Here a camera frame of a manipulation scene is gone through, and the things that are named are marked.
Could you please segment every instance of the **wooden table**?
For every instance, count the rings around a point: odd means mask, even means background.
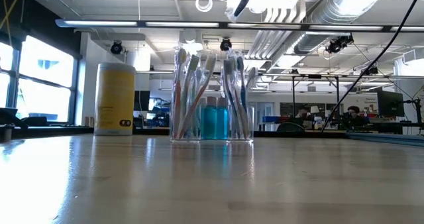
[[[424,149],[341,139],[0,144],[0,223],[424,223]]]

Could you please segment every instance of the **yellow container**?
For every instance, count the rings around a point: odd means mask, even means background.
[[[135,74],[135,68],[126,64],[99,64],[95,135],[132,135]]]

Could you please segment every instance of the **computer monitor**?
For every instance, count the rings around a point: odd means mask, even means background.
[[[378,114],[385,117],[404,117],[403,95],[401,93],[379,91],[377,93]]]
[[[135,91],[134,110],[148,111],[148,102],[150,101],[150,91]]]

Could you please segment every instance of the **ceiling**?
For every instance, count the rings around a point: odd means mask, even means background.
[[[163,20],[163,21],[228,21],[225,16],[226,2],[213,0],[213,7],[207,13],[195,8],[195,0],[37,0],[45,7],[65,19],[115,19],[115,20]],[[317,0],[306,0],[307,9]],[[398,24],[403,18],[412,0],[379,0],[368,12],[363,14],[355,23],[360,24]],[[418,1],[407,24],[422,25],[424,17],[424,1]],[[243,11],[238,22],[263,21],[265,13],[254,14],[249,10]],[[114,28],[100,30],[110,33],[143,33],[156,49],[152,65],[156,70],[167,69],[174,62],[174,47],[179,39],[180,29],[159,28]],[[219,50],[223,37],[231,38],[233,48],[248,50],[256,37],[253,30],[202,30],[203,39],[208,40],[208,48]],[[308,56],[299,67],[301,73],[335,72],[349,73],[353,67],[359,66],[368,59],[373,59],[381,52],[383,46],[393,34],[354,33],[355,44],[349,46],[340,54],[331,58],[323,55],[323,48],[318,49],[315,56]],[[106,37],[100,38],[111,42]],[[130,49],[136,48],[132,43]],[[401,56],[402,52],[411,50],[414,46],[424,46],[424,35],[401,34],[379,61],[379,69],[385,73],[393,72],[393,59]]]

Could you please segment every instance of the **window frame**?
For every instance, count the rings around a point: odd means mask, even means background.
[[[40,40],[41,42],[51,46],[49,43]],[[36,83],[49,85],[53,87],[59,87],[59,88],[65,88],[70,90],[71,96],[69,99],[69,105],[68,105],[68,121],[66,122],[56,122],[56,121],[48,121],[49,125],[73,125],[75,123],[75,112],[76,112],[76,93],[77,93],[77,86],[78,86],[78,73],[79,73],[79,64],[80,59],[76,58],[75,56],[72,56],[74,58],[74,64],[72,68],[72,84],[71,87],[66,87],[64,85],[60,85],[54,82],[49,82],[47,80],[34,78],[28,75],[23,75],[19,73],[19,66],[21,63],[21,56],[22,56],[22,46],[20,46],[20,49],[17,50],[13,48],[13,61],[12,61],[12,68],[11,70],[2,70],[1,73],[8,74],[10,77],[9,87],[7,90],[7,97],[6,97],[6,107],[17,107],[17,99],[18,99],[18,86],[19,86],[19,79],[26,79],[31,80]]]

